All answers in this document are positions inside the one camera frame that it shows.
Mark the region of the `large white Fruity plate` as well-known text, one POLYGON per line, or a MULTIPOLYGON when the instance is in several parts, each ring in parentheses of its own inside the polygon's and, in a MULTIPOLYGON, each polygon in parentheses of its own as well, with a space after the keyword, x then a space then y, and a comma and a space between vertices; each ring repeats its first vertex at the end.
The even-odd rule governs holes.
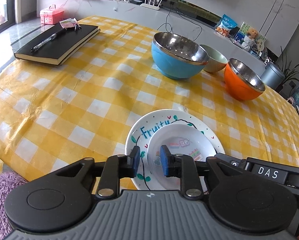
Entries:
POLYGON ((139 162, 137 174, 132 179, 138 190, 155 190, 155 184, 151 181, 154 176, 151 174, 147 163, 149 140, 157 130, 175 122, 177 124, 188 124, 194 126, 194 128, 201 128, 203 126, 210 128, 202 120, 189 113, 174 109, 161 109, 142 116, 130 129, 125 142, 124 154, 129 155, 134 146, 139 146, 140 148, 141 161, 139 162))

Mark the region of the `blue steel bowl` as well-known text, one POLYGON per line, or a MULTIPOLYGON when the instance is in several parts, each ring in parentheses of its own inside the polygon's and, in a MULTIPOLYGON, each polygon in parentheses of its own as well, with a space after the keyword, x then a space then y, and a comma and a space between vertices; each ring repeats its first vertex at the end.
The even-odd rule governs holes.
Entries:
POLYGON ((210 60, 208 52, 196 42, 167 32, 154 34, 151 52, 159 71, 174 80, 199 74, 210 60))

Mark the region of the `orange steel bowl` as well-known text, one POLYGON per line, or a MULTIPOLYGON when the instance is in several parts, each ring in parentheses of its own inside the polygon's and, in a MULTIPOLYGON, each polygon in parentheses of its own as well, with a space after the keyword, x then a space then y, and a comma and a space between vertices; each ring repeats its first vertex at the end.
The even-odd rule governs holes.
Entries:
POLYGON ((249 101, 259 97, 266 90, 260 77, 243 62, 231 58, 224 70, 227 92, 236 100, 249 101))

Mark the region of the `green ceramic bowl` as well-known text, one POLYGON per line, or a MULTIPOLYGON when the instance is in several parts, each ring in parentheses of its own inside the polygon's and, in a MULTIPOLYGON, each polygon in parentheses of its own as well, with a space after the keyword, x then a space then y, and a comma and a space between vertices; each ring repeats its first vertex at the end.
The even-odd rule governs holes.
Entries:
POLYGON ((205 72, 215 73, 215 72, 219 72, 220 70, 226 67, 226 64, 228 63, 228 59, 222 53, 205 44, 201 44, 200 46, 209 55, 209 61, 203 68, 205 72))

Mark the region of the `yellow checked tablecloth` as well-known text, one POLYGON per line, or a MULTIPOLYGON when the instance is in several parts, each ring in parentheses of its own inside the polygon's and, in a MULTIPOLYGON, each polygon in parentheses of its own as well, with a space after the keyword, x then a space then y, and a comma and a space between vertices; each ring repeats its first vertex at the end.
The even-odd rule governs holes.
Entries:
POLYGON ((0 159, 25 179, 122 154, 131 127, 158 109, 195 116, 227 155, 299 166, 299 115, 271 88, 240 102, 223 72, 171 80, 153 62, 153 29, 100 16, 80 24, 101 31, 64 65, 17 60, 0 75, 0 159))

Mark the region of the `potted green plant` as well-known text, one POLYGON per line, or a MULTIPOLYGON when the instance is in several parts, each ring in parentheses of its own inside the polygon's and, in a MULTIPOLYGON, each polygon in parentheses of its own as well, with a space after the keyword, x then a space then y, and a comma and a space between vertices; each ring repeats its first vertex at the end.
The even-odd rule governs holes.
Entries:
POLYGON ((278 87, 275 89, 275 91, 278 93, 283 89, 284 84, 287 83, 288 81, 299 82, 299 78, 297 78, 297 76, 299 75, 299 63, 293 67, 292 60, 288 61, 287 53, 283 51, 282 47, 280 49, 281 49, 282 64, 281 66, 279 65, 279 70, 284 75, 284 78, 281 81, 281 83, 278 85, 278 87))

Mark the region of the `grey trash can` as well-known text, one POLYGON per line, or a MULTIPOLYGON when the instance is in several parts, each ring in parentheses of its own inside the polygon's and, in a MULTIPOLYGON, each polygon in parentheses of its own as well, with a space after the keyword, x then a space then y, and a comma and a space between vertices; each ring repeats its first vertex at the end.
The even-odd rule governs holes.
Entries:
POLYGON ((277 89, 285 78, 283 72, 276 64, 268 62, 265 71, 260 76, 262 82, 272 89, 277 89))

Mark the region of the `black notebook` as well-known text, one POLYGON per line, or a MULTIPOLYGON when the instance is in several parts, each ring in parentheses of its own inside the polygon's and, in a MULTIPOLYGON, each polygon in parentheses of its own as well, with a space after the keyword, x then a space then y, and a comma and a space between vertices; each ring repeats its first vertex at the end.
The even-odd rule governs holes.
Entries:
POLYGON ((14 57, 16 59, 58 66, 63 64, 68 57, 100 32, 100 28, 97 25, 80 24, 77 29, 68 28, 62 36, 45 44, 38 51, 31 52, 32 47, 61 29, 63 28, 59 23, 47 29, 18 49, 14 53, 14 57))

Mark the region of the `blue snack bag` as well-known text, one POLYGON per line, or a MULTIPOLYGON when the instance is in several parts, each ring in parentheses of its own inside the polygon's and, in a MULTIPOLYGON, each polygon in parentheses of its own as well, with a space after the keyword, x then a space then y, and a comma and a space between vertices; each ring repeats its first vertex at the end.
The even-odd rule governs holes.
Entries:
POLYGON ((215 30, 222 36, 227 37, 230 31, 236 27, 237 23, 232 18, 224 14, 220 22, 215 27, 215 30))

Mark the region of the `black pen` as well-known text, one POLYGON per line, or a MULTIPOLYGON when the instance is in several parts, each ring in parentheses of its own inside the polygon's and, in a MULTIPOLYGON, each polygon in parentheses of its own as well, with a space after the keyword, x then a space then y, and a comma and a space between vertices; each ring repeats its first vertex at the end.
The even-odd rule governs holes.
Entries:
POLYGON ((31 48, 31 52, 34 53, 36 51, 38 51, 41 47, 45 46, 45 44, 53 41, 54 39, 56 39, 59 36, 62 36, 63 34, 66 33, 66 28, 61 29, 60 31, 52 34, 51 36, 49 36, 48 38, 44 39, 43 41, 41 41, 39 44, 37 44, 36 46, 31 48))

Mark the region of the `green picture book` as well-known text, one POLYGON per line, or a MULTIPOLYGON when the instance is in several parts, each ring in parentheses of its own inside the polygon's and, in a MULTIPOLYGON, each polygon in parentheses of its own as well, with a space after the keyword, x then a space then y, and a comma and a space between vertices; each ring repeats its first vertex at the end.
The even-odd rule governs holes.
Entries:
POLYGON ((266 38, 255 28, 243 22, 239 31, 236 33, 234 40, 245 51, 254 51, 258 54, 264 50, 266 38))

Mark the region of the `pink tissue packet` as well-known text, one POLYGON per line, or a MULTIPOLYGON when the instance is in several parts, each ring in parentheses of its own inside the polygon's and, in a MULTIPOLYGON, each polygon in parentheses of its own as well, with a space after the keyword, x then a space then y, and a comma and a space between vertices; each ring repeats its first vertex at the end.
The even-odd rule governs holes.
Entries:
POLYGON ((59 22, 63 29, 74 28, 77 25, 77 20, 75 18, 68 18, 59 22))

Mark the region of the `white wifi router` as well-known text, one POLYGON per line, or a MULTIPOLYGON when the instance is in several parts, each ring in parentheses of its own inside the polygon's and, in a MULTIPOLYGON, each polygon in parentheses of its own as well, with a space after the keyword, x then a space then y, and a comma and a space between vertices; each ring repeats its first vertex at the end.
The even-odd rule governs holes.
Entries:
POLYGON ((163 0, 144 0, 140 6, 148 9, 159 10, 162 1, 163 0))

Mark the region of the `teddy bear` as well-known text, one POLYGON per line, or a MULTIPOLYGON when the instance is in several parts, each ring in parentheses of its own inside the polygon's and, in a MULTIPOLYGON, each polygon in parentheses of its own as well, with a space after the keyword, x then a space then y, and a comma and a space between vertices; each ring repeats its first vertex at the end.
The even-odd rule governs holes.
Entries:
POLYGON ((241 44, 242 48, 245 50, 245 51, 250 51, 251 48, 254 46, 255 44, 255 39, 257 38, 259 32, 250 27, 243 39, 243 42, 241 44))

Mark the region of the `purple fluffy rug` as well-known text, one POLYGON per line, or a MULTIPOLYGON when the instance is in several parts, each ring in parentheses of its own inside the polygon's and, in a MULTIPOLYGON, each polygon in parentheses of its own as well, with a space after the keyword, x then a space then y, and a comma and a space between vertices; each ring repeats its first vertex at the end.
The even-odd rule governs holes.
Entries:
POLYGON ((0 239, 4 239, 12 231, 4 208, 6 197, 13 189, 25 183, 27 180, 14 171, 0 174, 0 239))

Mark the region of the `pink storage box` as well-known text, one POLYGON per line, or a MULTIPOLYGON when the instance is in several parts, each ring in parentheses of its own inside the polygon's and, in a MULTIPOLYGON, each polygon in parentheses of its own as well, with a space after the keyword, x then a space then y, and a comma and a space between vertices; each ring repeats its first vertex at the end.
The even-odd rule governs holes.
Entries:
POLYGON ((63 20, 64 8, 57 8, 55 4, 40 11, 40 23, 54 25, 63 20))

